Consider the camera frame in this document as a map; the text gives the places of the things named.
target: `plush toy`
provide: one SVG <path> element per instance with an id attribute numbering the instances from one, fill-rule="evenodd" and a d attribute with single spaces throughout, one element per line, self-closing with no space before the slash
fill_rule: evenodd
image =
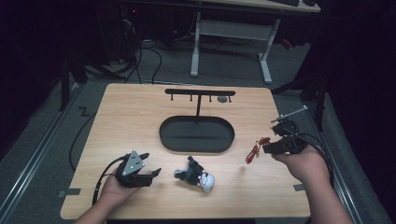
<path id="1" fill-rule="evenodd" d="M 188 157 L 189 165 L 184 170 L 175 170 L 175 178 L 179 178 L 187 183 L 200 186 L 204 192 L 208 193 L 215 185 L 215 177 L 207 173 L 198 161 L 195 161 L 192 156 Z"/>

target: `desk leg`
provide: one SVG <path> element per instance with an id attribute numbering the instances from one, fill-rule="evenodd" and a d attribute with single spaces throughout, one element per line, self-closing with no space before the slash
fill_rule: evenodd
<path id="1" fill-rule="evenodd" d="M 259 54 L 260 65 L 262 66 L 262 75 L 264 76 L 264 82 L 266 84 L 272 83 L 271 74 L 270 74 L 270 71 L 268 69 L 268 64 L 267 64 L 267 56 L 268 56 L 268 53 L 270 52 L 271 46 L 274 42 L 274 38 L 275 38 L 277 27 L 279 26 L 279 23 L 280 23 L 280 19 L 277 19 L 274 22 L 274 26 L 271 29 L 271 33 L 268 38 L 267 45 L 265 47 L 265 51 L 264 51 L 264 53 Z"/>
<path id="2" fill-rule="evenodd" d="M 191 76 L 198 77 L 198 64 L 199 64 L 199 37 L 201 31 L 201 12 L 197 12 L 197 22 L 195 25 L 195 43 L 194 51 L 192 53 L 191 62 Z"/>

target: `person's right hand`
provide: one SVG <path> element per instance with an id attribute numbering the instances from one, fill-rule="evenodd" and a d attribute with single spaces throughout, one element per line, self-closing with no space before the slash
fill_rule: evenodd
<path id="1" fill-rule="evenodd" d="M 272 156 L 288 166 L 290 173 L 303 184 L 318 181 L 330 182 L 329 171 L 320 154 L 311 146 L 306 146 L 300 154 L 280 154 Z"/>

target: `gray floor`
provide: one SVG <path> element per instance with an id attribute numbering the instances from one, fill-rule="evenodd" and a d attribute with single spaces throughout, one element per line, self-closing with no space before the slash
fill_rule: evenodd
<path id="1" fill-rule="evenodd" d="M 284 49 L 274 45 L 268 57 L 269 69 L 272 73 L 272 85 L 263 82 L 262 72 L 257 54 L 251 53 L 257 43 L 249 43 L 239 50 L 233 50 L 234 44 L 226 43 L 216 50 L 209 50 L 216 44 L 203 45 L 199 76 L 190 77 L 191 46 L 172 48 L 156 45 L 152 49 L 162 56 L 161 67 L 155 77 L 157 83 L 185 83 L 194 85 L 263 87 L 274 89 L 293 80 L 298 68 L 309 50 L 309 46 L 294 49 Z M 145 43 L 146 47 L 154 46 L 153 42 Z M 151 81 L 157 66 L 159 56 L 150 50 L 142 51 L 142 62 L 139 64 L 139 74 L 145 82 Z M 130 83 L 137 83 L 136 73 L 130 78 Z M 72 223 L 63 220 L 60 210 L 64 198 L 60 192 L 68 189 L 73 171 L 68 162 L 68 154 L 78 130 L 89 117 L 82 116 L 82 107 L 86 107 L 86 114 L 92 115 L 102 99 L 108 83 L 117 82 L 106 77 L 90 76 L 84 86 L 76 86 L 73 92 L 73 102 L 65 113 L 58 111 L 61 104 L 61 88 L 57 85 L 51 92 L 49 99 L 29 120 L 29 125 L 19 140 L 0 163 L 1 183 L 0 202 L 1 223 Z M 315 102 L 301 102 L 298 91 L 286 91 L 274 96 L 279 113 L 285 114 L 302 107 L 303 104 L 314 107 Z M 320 133 L 312 121 L 312 111 L 300 113 L 293 117 L 304 133 L 311 133 L 321 139 L 328 147 L 330 156 L 334 159 L 337 172 L 337 188 L 346 209 L 354 218 L 355 223 L 391 223 L 387 213 L 378 202 L 370 182 L 367 180 L 353 151 L 348 144 L 343 129 L 338 123 L 332 110 L 331 99 L 326 98 L 326 110 L 323 116 L 324 132 Z M 58 126 L 51 126 L 53 121 L 60 120 Z M 78 163 L 79 155 L 84 147 L 92 122 L 89 122 L 78 136 L 73 150 L 73 163 Z M 31 158 L 42 160 L 31 161 Z M 32 178 L 26 178 L 27 187 L 20 189 L 21 197 L 10 200 L 15 183 L 23 174 L 29 173 Z M 305 218 L 257 218 L 256 223 L 304 223 Z"/>

